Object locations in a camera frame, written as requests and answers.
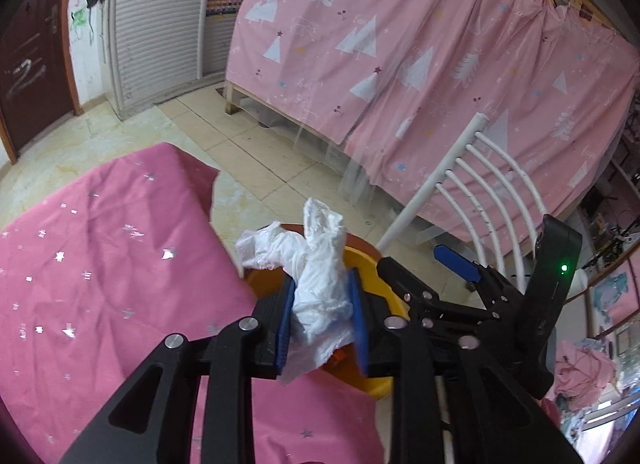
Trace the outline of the white louvered wardrobe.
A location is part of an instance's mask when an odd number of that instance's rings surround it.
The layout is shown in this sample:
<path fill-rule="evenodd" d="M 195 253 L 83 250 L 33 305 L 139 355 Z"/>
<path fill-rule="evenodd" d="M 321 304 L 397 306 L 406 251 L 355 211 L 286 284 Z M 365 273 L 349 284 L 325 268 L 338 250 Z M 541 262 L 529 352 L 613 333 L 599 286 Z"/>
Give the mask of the white louvered wardrobe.
<path fill-rule="evenodd" d="M 206 16 L 207 0 L 105 0 L 104 86 L 119 117 L 219 82 L 235 15 Z"/>

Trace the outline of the pink star tablecloth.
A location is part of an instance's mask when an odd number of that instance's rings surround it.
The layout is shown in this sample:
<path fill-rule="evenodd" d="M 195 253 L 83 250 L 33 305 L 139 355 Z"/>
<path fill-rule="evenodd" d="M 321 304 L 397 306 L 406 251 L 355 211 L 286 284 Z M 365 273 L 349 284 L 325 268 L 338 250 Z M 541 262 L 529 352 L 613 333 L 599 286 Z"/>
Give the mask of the pink star tablecloth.
<path fill-rule="evenodd" d="M 99 166 L 1 232 L 1 400 L 43 463 L 163 338 L 217 334 L 256 296 L 209 224 L 219 172 L 171 145 Z M 274 267 L 346 304 L 341 226 L 294 233 Z M 253 386 L 257 463 L 383 463 L 375 402 L 314 370 Z"/>

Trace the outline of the white plastic bag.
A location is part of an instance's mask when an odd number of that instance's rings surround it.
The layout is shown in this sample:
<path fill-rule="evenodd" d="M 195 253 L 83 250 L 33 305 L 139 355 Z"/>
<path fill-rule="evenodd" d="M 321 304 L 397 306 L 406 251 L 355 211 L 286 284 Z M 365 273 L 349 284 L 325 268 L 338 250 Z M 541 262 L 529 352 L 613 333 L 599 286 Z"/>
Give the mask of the white plastic bag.
<path fill-rule="evenodd" d="M 354 306 L 343 261 L 347 231 L 341 214 L 309 198 L 304 231 L 286 230 L 278 221 L 247 230 L 235 242 L 244 268 L 281 268 L 295 282 L 292 341 L 281 374 L 288 384 L 320 369 L 334 351 L 355 340 Z"/>

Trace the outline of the yellow plastic trash bin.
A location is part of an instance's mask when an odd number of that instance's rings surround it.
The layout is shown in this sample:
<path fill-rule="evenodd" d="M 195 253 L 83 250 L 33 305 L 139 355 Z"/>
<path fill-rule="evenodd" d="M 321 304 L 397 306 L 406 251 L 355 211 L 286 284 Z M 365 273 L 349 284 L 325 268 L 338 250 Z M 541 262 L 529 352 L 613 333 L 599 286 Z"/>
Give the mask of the yellow plastic trash bin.
<path fill-rule="evenodd" d="M 355 340 L 333 351 L 322 366 L 337 380 L 365 392 L 375 400 L 392 393 L 393 381 L 389 377 L 368 377 L 363 372 L 373 368 L 373 357 L 368 351 L 381 338 L 375 323 L 395 315 L 407 318 L 407 308 L 376 272 L 380 252 L 369 242 L 351 233 L 346 236 L 343 261 L 347 270 L 347 294 L 354 301 L 350 319 Z"/>

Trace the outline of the dark brown door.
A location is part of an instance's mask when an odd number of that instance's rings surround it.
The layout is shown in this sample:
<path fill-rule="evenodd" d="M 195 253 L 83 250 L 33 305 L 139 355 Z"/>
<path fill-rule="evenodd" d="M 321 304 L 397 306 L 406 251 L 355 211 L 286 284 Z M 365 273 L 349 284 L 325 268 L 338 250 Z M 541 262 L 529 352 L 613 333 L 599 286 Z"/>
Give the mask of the dark brown door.
<path fill-rule="evenodd" d="M 82 109 L 68 0 L 25 0 L 1 35 L 1 143 L 11 163 L 55 121 Z"/>

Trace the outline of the pink tree-print bed curtain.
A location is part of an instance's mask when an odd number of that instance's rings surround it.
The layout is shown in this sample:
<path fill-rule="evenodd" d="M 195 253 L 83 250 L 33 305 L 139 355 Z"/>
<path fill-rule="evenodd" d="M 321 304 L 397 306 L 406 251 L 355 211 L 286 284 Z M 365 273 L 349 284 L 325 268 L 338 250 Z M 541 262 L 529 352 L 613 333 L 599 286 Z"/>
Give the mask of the pink tree-print bed curtain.
<path fill-rule="evenodd" d="M 244 0 L 227 78 L 407 203 L 472 117 L 502 178 L 559 215 L 620 132 L 639 54 L 548 0 Z"/>

